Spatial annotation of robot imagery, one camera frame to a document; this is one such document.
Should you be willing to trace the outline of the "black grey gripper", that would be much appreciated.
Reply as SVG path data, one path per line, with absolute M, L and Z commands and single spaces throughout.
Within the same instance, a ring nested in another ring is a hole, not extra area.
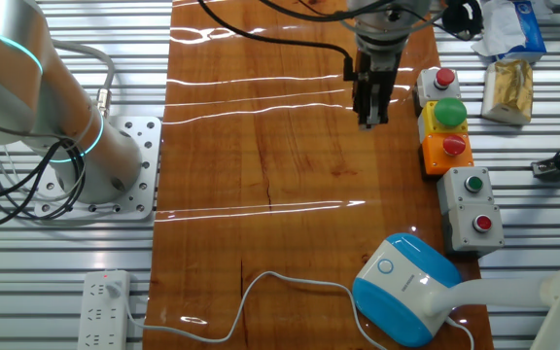
M 371 129 L 370 97 L 367 90 L 379 86 L 380 91 L 371 96 L 371 122 L 373 125 L 386 124 L 389 121 L 388 106 L 394 90 L 402 54 L 400 52 L 357 51 L 356 72 L 368 75 L 367 80 L 355 84 L 353 111 L 358 118 L 360 129 Z

